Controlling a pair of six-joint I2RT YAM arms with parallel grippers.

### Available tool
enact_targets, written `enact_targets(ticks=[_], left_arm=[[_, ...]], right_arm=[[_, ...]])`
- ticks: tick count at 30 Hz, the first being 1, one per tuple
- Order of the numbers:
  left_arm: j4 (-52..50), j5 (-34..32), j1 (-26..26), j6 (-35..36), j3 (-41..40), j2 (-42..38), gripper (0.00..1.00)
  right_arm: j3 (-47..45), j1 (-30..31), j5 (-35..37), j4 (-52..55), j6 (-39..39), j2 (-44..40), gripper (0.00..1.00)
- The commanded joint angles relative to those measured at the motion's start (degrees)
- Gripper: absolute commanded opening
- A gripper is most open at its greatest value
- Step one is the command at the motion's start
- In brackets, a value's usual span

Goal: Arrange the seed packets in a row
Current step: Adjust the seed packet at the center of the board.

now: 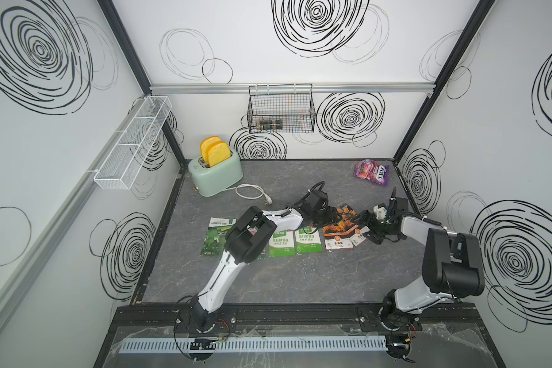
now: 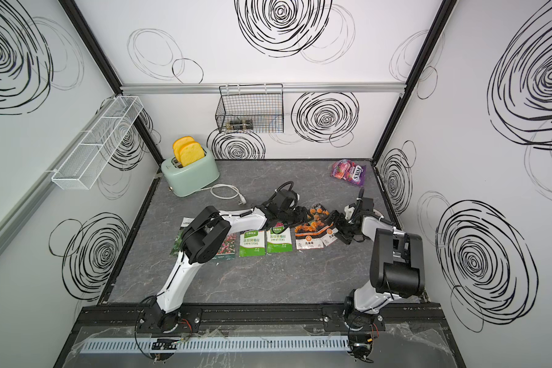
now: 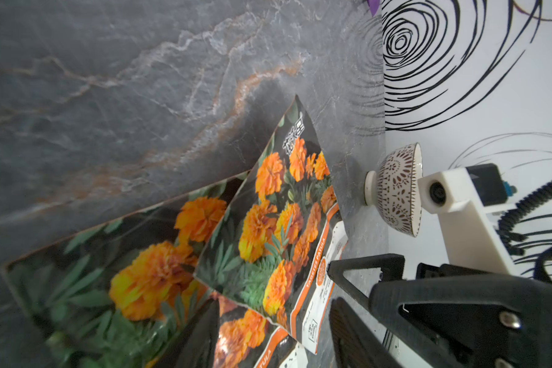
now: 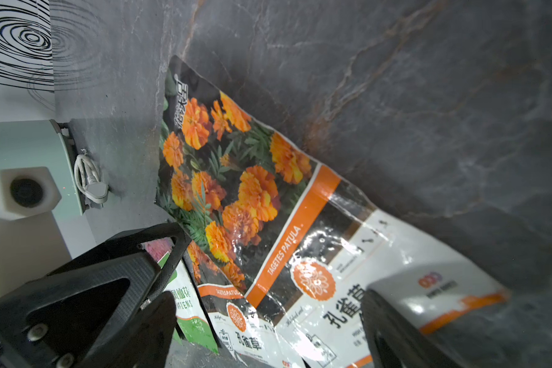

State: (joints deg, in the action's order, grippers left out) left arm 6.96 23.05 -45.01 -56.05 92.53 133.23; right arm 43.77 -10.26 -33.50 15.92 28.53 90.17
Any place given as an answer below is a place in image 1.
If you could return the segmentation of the orange marigold seed packet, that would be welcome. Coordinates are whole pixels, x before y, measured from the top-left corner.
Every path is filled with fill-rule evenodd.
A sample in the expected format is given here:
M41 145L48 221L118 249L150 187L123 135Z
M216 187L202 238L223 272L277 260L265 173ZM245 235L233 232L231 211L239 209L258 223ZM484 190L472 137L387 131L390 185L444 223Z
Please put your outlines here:
M340 215L337 227L342 248L356 248L366 242L365 235L369 228L360 224L359 214L346 203L339 205L337 211Z
M354 247L351 236L357 228L350 221L340 221L322 228L325 248L328 251L351 249Z

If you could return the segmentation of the green white impatiens seed packet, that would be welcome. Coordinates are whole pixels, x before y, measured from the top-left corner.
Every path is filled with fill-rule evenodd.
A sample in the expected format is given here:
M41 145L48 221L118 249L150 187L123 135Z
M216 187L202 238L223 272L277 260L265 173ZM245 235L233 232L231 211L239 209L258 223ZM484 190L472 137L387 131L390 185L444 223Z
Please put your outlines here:
M293 231L275 232L268 242L268 253L271 258L294 256L296 251Z

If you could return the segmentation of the green leafy seed packet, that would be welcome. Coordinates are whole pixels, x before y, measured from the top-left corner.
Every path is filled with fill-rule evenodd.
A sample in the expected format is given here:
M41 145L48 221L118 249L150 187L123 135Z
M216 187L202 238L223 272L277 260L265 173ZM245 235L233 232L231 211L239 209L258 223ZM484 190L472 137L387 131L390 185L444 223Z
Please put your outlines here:
M211 217L200 254L205 257L220 257L224 252L227 232L236 219Z

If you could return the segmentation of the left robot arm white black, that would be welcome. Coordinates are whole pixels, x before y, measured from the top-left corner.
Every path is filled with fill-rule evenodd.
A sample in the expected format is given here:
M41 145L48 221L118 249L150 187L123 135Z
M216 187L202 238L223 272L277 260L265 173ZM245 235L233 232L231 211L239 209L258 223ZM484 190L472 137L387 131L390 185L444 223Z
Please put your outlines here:
M325 182L317 182L293 205L278 211L253 205L237 219L225 236L220 262L205 288L190 302L190 314L200 331L213 328L227 291L240 271L254 262L276 232L314 227L315 231L340 221L337 209L329 205Z

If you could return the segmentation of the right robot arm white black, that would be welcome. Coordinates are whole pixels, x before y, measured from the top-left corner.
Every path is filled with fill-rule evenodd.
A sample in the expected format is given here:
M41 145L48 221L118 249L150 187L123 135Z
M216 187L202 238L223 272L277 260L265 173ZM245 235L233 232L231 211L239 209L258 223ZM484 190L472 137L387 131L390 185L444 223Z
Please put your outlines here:
M451 231L413 213L406 199L395 196L388 206L361 212L358 223L368 228L364 236L377 245L396 236L399 241L412 239L424 246L421 275L383 299L378 315L389 331L411 325L428 308L483 293L485 276L476 236Z

